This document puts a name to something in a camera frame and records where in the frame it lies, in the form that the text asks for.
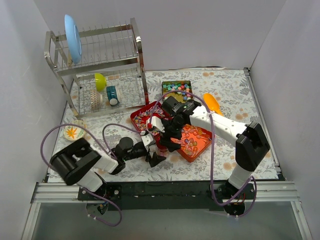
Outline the yellow plastic scoop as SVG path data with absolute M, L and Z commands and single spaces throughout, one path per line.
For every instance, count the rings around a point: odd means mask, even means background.
M 215 112 L 216 114 L 218 114 L 220 116 L 224 116 L 220 110 L 220 105 L 219 105 L 218 101 L 215 99 L 215 97 L 212 94 L 205 93 L 203 95 L 203 100 L 212 112 Z

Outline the orange tray clear lollipops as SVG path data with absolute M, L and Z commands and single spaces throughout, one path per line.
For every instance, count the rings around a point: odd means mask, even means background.
M 181 130 L 181 138 L 171 140 L 180 144 L 177 152 L 192 163 L 212 144 L 212 133 L 201 127 L 186 124 Z

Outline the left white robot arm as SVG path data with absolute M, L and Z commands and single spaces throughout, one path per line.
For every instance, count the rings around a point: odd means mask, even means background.
M 126 161 L 141 157 L 145 157 L 153 168 L 166 160 L 165 156 L 156 152 L 150 154 L 150 147 L 154 143 L 154 139 L 149 136 L 143 136 L 142 141 L 136 144 L 132 138 L 123 137 L 112 149 L 116 156 L 114 159 L 109 155 L 100 155 L 87 140 L 80 138 L 53 155 L 50 164 L 66 185 L 84 187 L 95 200 L 101 200 L 107 193 L 105 181 L 92 168 L 116 175 L 125 169 Z

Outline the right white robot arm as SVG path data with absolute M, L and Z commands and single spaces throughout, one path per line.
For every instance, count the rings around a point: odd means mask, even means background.
M 170 120 L 162 119 L 164 129 L 159 141 L 170 152 L 180 148 L 172 139 L 182 137 L 181 131 L 185 125 L 209 131 L 213 137 L 223 138 L 235 148 L 236 167 L 225 187 L 227 195 L 232 199 L 243 195 L 252 173 L 271 148 L 262 126 L 255 121 L 245 124 L 231 120 L 193 99 L 182 103 L 169 96 L 161 107 L 172 117 Z

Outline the clear glass jar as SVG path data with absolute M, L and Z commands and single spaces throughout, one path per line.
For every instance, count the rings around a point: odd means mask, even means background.
M 157 155 L 162 156 L 162 157 L 168 157 L 170 152 L 168 151 L 167 148 L 157 148 L 156 150 Z

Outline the red tray swirl lollipops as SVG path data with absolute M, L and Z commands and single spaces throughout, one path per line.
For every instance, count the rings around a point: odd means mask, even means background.
M 149 130 L 148 129 L 148 124 L 149 124 L 149 118 L 151 116 L 152 110 L 156 104 L 156 101 L 143 106 L 142 108 L 138 109 L 137 111 L 133 112 L 130 115 L 131 122 L 134 126 L 134 128 L 138 132 L 149 132 L 154 136 L 154 139 L 156 142 L 160 140 L 160 131 L 157 130 L 156 128 L 154 130 Z M 153 119 L 155 117 L 158 117 L 159 119 L 170 119 L 170 115 L 166 113 L 162 108 L 162 104 L 159 102 L 154 110 L 153 113 Z

